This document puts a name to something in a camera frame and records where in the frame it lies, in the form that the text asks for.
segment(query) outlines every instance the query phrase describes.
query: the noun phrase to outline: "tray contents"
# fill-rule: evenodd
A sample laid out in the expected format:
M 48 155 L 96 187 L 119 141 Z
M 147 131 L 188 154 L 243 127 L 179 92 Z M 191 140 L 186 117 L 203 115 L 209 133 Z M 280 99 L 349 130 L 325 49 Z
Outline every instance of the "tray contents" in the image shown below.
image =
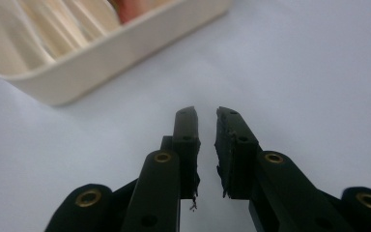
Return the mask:
M 50 64 L 172 0 L 0 0 L 0 74 Z

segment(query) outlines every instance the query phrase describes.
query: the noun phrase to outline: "white plastic container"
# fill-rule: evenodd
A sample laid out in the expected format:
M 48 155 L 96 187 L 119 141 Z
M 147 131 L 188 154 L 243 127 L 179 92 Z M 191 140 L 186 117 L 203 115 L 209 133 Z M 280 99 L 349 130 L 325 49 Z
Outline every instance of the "white plastic container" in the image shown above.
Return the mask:
M 21 74 L 0 74 L 0 78 L 39 102 L 73 102 L 166 44 L 222 15 L 230 4 L 231 0 L 173 0 L 54 62 Z

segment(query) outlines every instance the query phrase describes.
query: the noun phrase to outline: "white table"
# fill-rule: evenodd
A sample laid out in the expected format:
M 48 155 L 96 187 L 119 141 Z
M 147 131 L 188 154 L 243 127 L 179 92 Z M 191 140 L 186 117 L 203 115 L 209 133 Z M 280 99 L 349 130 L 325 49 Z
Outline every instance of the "white table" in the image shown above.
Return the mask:
M 371 188 L 371 0 L 236 0 L 229 14 L 61 107 L 0 80 L 0 232 L 43 231 L 74 189 L 118 189 L 195 105 L 198 210 L 181 231 L 254 231 L 247 201 L 222 199 L 215 110 L 239 111 L 336 197 Z

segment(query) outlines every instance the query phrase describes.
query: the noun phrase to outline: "black plastic part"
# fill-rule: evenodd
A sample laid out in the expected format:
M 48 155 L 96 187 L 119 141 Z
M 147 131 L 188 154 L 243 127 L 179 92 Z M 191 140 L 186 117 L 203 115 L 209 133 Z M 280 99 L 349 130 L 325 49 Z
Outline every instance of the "black plastic part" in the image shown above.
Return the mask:
M 96 189 L 100 200 L 96 204 L 80 207 L 76 204 L 78 196 L 88 190 Z M 112 192 L 110 188 L 100 185 L 87 185 L 74 190 L 53 215 L 45 232 L 99 232 L 104 231 L 107 210 Z
M 235 110 L 217 111 L 215 148 L 217 171 L 224 189 L 232 199 L 249 199 L 253 183 L 253 163 L 262 149 L 243 117 Z
M 347 188 L 342 194 L 342 203 L 356 231 L 371 232 L 371 189 Z
M 261 153 L 255 176 L 278 218 L 279 231 L 355 231 L 288 157 Z
M 147 156 L 122 232 L 179 230 L 180 160 L 172 151 L 156 151 Z
M 276 232 L 279 229 L 279 220 L 264 194 L 259 183 L 253 183 L 252 196 L 249 201 L 249 212 L 254 221 L 257 232 Z
M 173 136 L 164 136 L 160 149 L 171 150 L 179 155 L 182 199 L 194 199 L 198 195 L 200 178 L 197 173 L 197 156 L 200 145 L 197 112 L 194 107 L 179 110 Z
M 122 229 L 123 221 L 126 218 L 128 203 L 134 193 L 136 184 L 137 179 L 112 193 L 104 231 L 118 232 Z

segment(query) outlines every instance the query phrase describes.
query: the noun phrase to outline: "white surface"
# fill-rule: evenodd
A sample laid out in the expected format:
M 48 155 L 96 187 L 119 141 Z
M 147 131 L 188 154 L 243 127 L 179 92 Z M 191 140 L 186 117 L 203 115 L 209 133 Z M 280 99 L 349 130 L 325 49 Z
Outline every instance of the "white surface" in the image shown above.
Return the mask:
M 245 201 L 222 199 L 215 110 L 238 110 L 264 149 L 320 189 L 371 188 L 371 1 L 236 0 L 229 14 L 63 107 L 0 80 L 0 232 L 43 231 L 75 188 L 117 189 L 195 105 L 198 210 L 181 231 L 253 231 Z

